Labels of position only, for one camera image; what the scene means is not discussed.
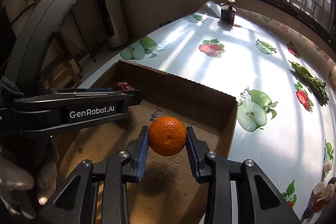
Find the bundle of green vegetables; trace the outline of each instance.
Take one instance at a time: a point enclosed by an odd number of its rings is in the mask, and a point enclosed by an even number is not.
[[[328,104],[326,84],[321,79],[313,77],[310,72],[297,62],[291,62],[292,68],[300,76],[301,81],[311,90],[320,105]]]

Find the white glove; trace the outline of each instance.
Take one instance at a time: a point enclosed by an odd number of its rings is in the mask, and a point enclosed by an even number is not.
[[[27,218],[34,218],[34,210],[27,206],[25,198],[13,190],[29,190],[37,186],[36,198],[44,205],[56,190],[58,149],[50,138],[46,149],[46,161],[34,179],[26,170],[0,156],[0,198],[12,215],[21,213]]]

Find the cardboard box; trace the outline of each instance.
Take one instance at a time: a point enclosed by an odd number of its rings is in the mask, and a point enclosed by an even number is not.
[[[93,85],[112,87],[124,81],[142,92],[142,103],[129,108],[129,117],[82,130],[58,167],[59,181],[84,159],[98,162],[124,150],[143,125],[163,116],[192,126],[211,150],[228,156],[236,124],[234,97],[190,80],[134,62],[118,61]],[[130,223],[197,223],[205,212],[207,184],[195,182],[186,149],[175,158],[148,151],[145,173],[138,184],[127,184]],[[100,212],[98,201],[97,212]]]

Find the screw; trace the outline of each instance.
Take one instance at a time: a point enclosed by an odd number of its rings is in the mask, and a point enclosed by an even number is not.
[[[255,162],[253,160],[245,160],[245,164],[249,167],[252,167],[255,165]]]
[[[214,152],[214,151],[209,151],[208,153],[207,153],[207,156],[209,157],[209,158],[216,158],[217,157],[217,153],[216,152]]]
[[[90,160],[82,160],[81,163],[82,163],[83,167],[88,167],[91,164],[91,161]]]
[[[129,155],[129,152],[127,152],[127,151],[121,151],[121,152],[119,152],[119,156],[121,158],[126,158],[126,157],[128,157],[128,155]]]

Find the orange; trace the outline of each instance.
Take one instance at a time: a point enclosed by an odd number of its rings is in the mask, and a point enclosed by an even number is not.
[[[160,117],[148,131],[149,146],[162,156],[173,156],[185,146],[187,132],[184,124],[173,117]]]

